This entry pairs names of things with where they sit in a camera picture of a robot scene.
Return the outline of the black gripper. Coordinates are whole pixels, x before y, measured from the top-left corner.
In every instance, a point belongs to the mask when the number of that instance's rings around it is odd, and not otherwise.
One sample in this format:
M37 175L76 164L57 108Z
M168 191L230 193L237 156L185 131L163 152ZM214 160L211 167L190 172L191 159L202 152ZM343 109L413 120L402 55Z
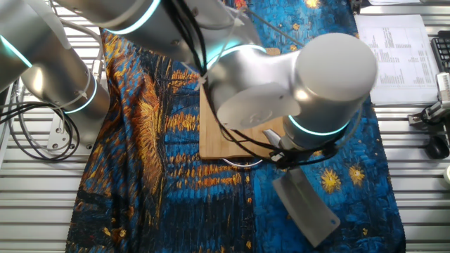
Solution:
M319 150L289 150L277 161L278 168L289 168L316 164L336 155L336 147L329 146Z

